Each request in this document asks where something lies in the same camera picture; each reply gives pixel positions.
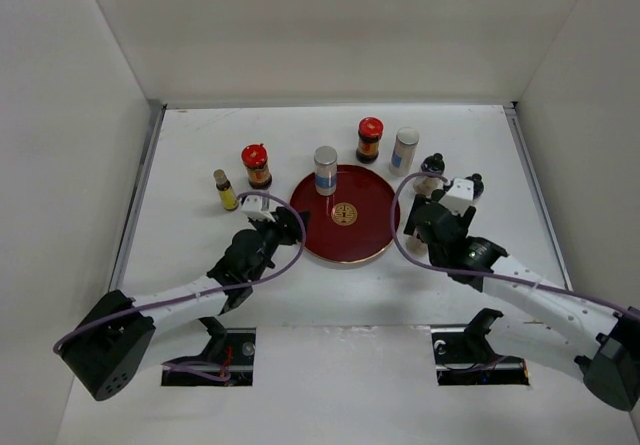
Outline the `silver lid blue label jar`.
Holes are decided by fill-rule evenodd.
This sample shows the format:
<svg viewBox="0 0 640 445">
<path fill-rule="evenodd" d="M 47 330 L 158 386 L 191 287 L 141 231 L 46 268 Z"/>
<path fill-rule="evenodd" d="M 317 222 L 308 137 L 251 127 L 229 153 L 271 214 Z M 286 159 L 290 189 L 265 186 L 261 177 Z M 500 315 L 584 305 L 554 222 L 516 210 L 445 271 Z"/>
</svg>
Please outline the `silver lid blue label jar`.
<svg viewBox="0 0 640 445">
<path fill-rule="evenodd" d="M 337 152 L 328 145 L 314 152 L 314 182 L 316 192 L 321 196 L 331 196 L 337 186 Z"/>
</svg>

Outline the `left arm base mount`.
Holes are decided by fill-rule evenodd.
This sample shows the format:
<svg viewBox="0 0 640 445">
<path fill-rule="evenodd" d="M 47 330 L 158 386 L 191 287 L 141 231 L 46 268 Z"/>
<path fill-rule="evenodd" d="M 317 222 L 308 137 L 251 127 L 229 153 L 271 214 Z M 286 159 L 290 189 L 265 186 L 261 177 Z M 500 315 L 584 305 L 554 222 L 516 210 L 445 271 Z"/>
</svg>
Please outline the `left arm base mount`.
<svg viewBox="0 0 640 445">
<path fill-rule="evenodd" d="M 254 378 L 255 328 L 225 328 L 216 318 L 197 322 L 208 337 L 198 353 L 170 360 L 164 367 L 163 387 L 251 387 Z"/>
</svg>

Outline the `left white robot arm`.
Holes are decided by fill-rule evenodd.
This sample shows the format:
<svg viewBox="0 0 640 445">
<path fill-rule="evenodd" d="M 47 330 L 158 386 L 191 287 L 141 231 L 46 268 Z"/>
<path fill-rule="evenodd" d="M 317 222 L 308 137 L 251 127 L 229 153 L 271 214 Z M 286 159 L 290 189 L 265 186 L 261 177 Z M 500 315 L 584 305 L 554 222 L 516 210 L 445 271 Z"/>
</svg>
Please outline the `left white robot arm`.
<svg viewBox="0 0 640 445">
<path fill-rule="evenodd" d="M 233 374 L 223 355 L 228 332 L 220 316 L 239 308 L 255 287 L 292 268 L 278 267 L 282 247 L 303 247 L 311 218 L 287 204 L 246 209 L 249 227 L 238 231 L 204 275 L 164 292 L 105 294 L 53 351 L 96 401 L 120 393 L 137 372 L 161 365 L 178 374 L 224 383 Z"/>
</svg>

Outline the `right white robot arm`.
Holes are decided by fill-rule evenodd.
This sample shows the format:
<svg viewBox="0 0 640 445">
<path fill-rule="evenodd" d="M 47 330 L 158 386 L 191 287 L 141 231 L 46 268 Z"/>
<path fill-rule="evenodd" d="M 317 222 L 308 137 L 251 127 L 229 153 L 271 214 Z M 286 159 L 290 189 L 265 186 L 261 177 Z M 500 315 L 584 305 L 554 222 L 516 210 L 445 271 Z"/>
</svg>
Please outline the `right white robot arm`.
<svg viewBox="0 0 640 445">
<path fill-rule="evenodd" d="M 501 300 L 528 321 L 483 309 L 466 325 L 466 353 L 487 365 L 532 360 L 581 381 L 600 401 L 631 411 L 639 401 L 639 311 L 558 287 L 500 245 L 469 235 L 471 193 L 450 187 L 415 196 L 404 233 L 425 245 L 427 270 Z"/>
</svg>

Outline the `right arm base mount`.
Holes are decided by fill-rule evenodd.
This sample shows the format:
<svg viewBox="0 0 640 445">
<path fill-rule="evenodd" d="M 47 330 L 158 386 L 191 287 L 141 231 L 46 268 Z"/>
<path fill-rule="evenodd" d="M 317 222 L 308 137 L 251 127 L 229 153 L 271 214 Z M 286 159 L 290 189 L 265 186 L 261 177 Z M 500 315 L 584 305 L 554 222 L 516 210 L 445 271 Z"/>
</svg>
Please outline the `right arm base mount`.
<svg viewBox="0 0 640 445">
<path fill-rule="evenodd" d="M 529 385 L 526 362 L 496 354 L 487 341 L 491 326 L 502 317 L 502 312 L 485 308 L 468 324 L 431 328 L 440 386 Z"/>
</svg>

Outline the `pink cap small jar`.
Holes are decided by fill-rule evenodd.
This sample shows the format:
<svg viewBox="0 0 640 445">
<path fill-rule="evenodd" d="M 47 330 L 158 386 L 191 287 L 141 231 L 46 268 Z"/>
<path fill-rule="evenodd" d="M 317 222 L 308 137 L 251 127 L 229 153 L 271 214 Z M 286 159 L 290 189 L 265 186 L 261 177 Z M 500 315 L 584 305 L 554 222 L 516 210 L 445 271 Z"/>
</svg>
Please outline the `pink cap small jar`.
<svg viewBox="0 0 640 445">
<path fill-rule="evenodd" d="M 406 249 L 413 255 L 424 256 L 428 252 L 427 245 L 421 240 L 419 230 L 414 229 L 412 234 L 406 239 Z"/>
</svg>

